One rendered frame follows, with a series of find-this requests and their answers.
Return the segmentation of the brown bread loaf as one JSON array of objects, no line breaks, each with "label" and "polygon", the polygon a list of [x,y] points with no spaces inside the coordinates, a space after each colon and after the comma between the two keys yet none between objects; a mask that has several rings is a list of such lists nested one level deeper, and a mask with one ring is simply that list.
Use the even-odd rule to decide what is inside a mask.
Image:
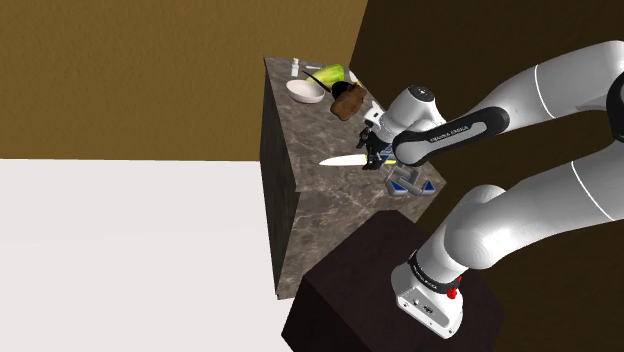
[{"label": "brown bread loaf", "polygon": [[368,91],[359,85],[350,85],[332,103],[330,112],[341,121],[353,117],[362,107]]}]

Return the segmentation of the grey and blue angular object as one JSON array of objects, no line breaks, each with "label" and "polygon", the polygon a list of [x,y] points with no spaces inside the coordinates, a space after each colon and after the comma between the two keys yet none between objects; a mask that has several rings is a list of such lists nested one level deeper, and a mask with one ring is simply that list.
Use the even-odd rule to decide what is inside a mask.
[{"label": "grey and blue angular object", "polygon": [[421,187],[417,185],[420,175],[421,173],[418,169],[405,169],[402,165],[396,164],[390,169],[384,183],[388,193],[393,197],[400,197],[406,194],[414,196],[433,195],[435,187],[430,180],[426,180]]}]

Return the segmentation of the black ladle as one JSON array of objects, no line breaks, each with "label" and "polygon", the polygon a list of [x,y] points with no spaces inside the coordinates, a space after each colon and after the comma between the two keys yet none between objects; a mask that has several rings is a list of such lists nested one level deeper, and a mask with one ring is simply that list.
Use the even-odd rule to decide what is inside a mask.
[{"label": "black ladle", "polygon": [[352,89],[354,89],[356,87],[356,84],[349,83],[349,82],[346,82],[346,81],[338,81],[338,82],[334,83],[332,85],[332,87],[328,87],[323,82],[321,82],[319,79],[314,77],[312,74],[310,74],[308,72],[305,72],[305,74],[308,75],[310,78],[312,78],[314,82],[316,82],[318,85],[320,85],[327,92],[329,92],[332,95],[334,100],[336,100],[344,92],[350,91],[350,90],[352,90]]}]

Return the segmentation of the green lettuce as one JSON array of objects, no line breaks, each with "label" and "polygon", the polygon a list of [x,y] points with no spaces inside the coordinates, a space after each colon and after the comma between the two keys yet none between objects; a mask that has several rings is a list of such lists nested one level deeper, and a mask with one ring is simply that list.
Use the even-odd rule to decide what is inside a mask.
[{"label": "green lettuce", "polygon": [[315,71],[313,76],[328,88],[332,88],[336,82],[344,80],[345,72],[342,65],[331,64]]}]

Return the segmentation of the white bowl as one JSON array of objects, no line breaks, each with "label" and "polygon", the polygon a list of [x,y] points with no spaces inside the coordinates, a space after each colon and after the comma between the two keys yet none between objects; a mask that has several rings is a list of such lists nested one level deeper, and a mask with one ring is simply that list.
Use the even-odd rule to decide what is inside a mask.
[{"label": "white bowl", "polygon": [[286,83],[289,96],[300,103],[315,104],[325,96],[325,90],[319,85],[306,80],[289,80]]}]

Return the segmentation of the dark robot stand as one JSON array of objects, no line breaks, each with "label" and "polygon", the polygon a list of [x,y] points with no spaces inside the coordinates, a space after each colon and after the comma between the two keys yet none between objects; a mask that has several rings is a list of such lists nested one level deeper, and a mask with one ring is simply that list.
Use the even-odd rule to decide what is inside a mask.
[{"label": "dark robot stand", "polygon": [[302,278],[282,336],[293,352],[495,352],[504,311],[474,271],[464,316],[443,339],[396,304],[391,272],[428,238],[398,211],[379,211]]}]

